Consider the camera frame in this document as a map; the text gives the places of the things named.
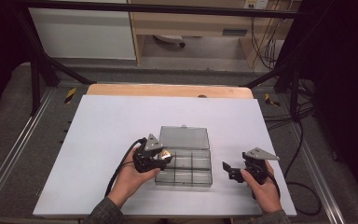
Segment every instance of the person's right hand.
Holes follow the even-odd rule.
[[[268,161],[266,161],[266,165],[268,171],[274,175],[274,170]],[[241,174],[246,183],[248,183],[248,186],[253,190],[263,214],[270,214],[282,210],[278,191],[270,178],[267,178],[263,185],[259,185],[246,170],[241,169]]]

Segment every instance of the white table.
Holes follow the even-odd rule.
[[[229,180],[222,161],[243,167],[241,153],[260,147],[275,154],[257,100],[85,95],[35,207],[41,217],[84,217],[103,198],[128,147],[161,126],[207,128],[212,157],[210,188],[146,182],[127,200],[129,217],[243,217],[261,211],[245,184]],[[276,161],[270,164],[288,216],[296,210]]]

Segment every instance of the forearm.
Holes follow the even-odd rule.
[[[290,223],[289,218],[284,213],[283,210],[264,215],[255,220],[249,222],[249,224],[266,224],[266,223],[277,223],[277,224],[287,224]]]
[[[86,217],[84,224],[122,224],[125,222],[124,215],[120,209],[109,199],[104,198],[95,206],[92,213]]]

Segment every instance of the transparent plastic organizer box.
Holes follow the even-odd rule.
[[[161,127],[159,142],[170,151],[171,162],[156,176],[157,185],[212,185],[211,151],[205,128]]]

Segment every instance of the wooden panel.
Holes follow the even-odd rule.
[[[183,96],[253,99],[250,89],[223,86],[182,86],[154,84],[93,84],[87,95]]]

